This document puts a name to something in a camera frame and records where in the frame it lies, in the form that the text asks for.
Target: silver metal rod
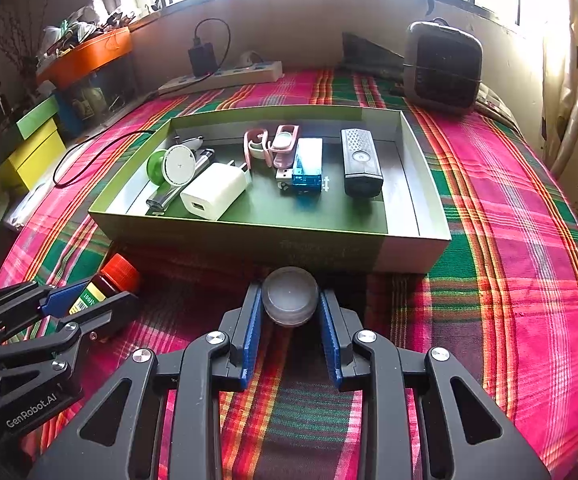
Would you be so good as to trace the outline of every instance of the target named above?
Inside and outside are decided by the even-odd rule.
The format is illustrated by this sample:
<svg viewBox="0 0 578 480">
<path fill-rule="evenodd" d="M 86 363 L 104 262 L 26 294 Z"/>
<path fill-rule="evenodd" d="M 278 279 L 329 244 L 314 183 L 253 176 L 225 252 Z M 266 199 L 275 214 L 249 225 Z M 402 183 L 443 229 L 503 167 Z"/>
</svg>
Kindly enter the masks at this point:
<svg viewBox="0 0 578 480">
<path fill-rule="evenodd" d="M 194 178 L 209 167 L 213 162 L 214 156 L 215 151 L 211 148 L 202 150 L 197 155 L 197 158 L 195 159 Z M 173 202 L 173 199 L 175 199 L 175 197 L 178 196 L 185 187 L 191 184 L 193 180 L 194 179 L 192 178 L 191 181 L 184 184 L 184 186 L 173 187 L 165 182 L 147 199 L 147 205 L 156 213 L 164 213 L 167 210 L 167 207 L 169 207 L 169 204 Z"/>
</svg>

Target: striped fabric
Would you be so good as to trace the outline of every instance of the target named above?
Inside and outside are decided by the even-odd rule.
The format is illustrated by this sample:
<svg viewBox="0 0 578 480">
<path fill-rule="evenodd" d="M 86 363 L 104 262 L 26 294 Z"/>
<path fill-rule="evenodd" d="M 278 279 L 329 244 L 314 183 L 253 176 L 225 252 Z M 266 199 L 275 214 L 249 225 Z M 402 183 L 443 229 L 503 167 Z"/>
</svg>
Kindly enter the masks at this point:
<svg viewBox="0 0 578 480">
<path fill-rule="evenodd" d="M 97 140 L 66 175 L 109 139 L 157 128 L 178 114 L 277 104 L 344 104 L 402 110 L 442 197 L 452 241 L 428 276 L 317 276 L 365 326 L 398 346 L 450 349 L 481 381 L 539 453 L 555 479 L 578 462 L 578 220 L 527 144 L 476 113 L 453 118 L 408 105 L 389 83 L 333 71 L 285 75 L 276 83 L 214 90 L 142 106 Z M 87 209 L 144 142 L 137 135 L 101 157 L 67 189 L 54 189 L 19 235 L 0 287 L 35 278 L 61 285 L 90 275 L 109 240 Z M 248 282 L 268 269 L 198 254 L 122 248 L 148 276 L 142 318 L 92 350 L 90 395 L 140 346 L 184 348 L 240 306 Z M 47 321 L 26 336 L 42 334 Z M 171 426 L 173 395 L 166 428 Z M 37 454 L 73 416 L 48 422 L 25 449 Z M 409 404 L 410 420 L 415 421 Z M 361 394 L 329 384 L 317 326 L 264 327 L 256 373 L 243 394 L 221 403 L 226 479 L 353 479 Z M 411 428 L 416 476 L 419 444 Z M 168 442 L 160 478 L 166 478 Z"/>
</svg>

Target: blue gripper pad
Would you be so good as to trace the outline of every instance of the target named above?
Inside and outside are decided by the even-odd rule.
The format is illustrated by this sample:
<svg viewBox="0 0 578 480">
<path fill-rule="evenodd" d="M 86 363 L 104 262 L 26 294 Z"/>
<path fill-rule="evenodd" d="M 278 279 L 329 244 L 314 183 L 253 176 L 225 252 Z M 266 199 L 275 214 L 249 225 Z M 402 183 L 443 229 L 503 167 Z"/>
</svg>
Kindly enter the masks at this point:
<svg viewBox="0 0 578 480">
<path fill-rule="evenodd" d="M 320 333 L 322 335 L 322 347 L 325 351 L 325 360 L 329 378 L 336 388 L 342 383 L 342 369 L 340 363 L 340 346 L 338 337 L 333 326 L 333 319 L 329 311 L 329 303 L 323 292 L 320 293 L 320 303 L 318 305 L 318 315 L 320 317 Z"/>
<path fill-rule="evenodd" d="M 52 290 L 47 297 L 46 303 L 41 308 L 42 313 L 45 316 L 67 316 L 69 309 L 76 302 L 80 294 L 82 294 L 82 291 L 85 290 L 90 280 L 91 277 Z"/>
<path fill-rule="evenodd" d="M 260 330 L 262 328 L 262 308 L 262 287 L 258 287 L 242 348 L 242 374 L 240 374 L 240 384 L 243 390 L 246 389 L 249 381 L 253 377 L 253 372 L 256 367 L 256 356 L 258 354 L 258 343 L 260 343 Z"/>
</svg>

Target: bottle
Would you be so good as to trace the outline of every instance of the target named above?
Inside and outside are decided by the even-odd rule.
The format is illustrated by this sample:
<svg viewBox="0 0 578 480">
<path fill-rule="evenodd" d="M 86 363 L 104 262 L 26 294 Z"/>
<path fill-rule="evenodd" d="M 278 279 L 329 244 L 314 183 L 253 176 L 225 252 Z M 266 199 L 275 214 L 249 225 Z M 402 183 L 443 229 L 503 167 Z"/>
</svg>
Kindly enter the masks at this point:
<svg viewBox="0 0 578 480">
<path fill-rule="evenodd" d="M 69 309 L 69 314 L 76 314 L 120 292 L 136 293 L 139 285 L 140 274 L 135 267 L 120 254 L 114 254 L 104 267 L 93 275 L 85 290 Z"/>
</svg>

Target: yellow box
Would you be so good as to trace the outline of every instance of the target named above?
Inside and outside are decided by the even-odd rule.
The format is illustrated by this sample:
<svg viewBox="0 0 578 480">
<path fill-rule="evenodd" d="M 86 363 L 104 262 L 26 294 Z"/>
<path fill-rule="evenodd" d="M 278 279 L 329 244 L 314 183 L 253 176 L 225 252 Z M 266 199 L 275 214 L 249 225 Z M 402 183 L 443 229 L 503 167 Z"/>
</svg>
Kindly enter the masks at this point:
<svg viewBox="0 0 578 480">
<path fill-rule="evenodd" d="M 0 186 L 27 193 L 64 151 L 64 143 L 50 118 L 0 165 Z"/>
</svg>

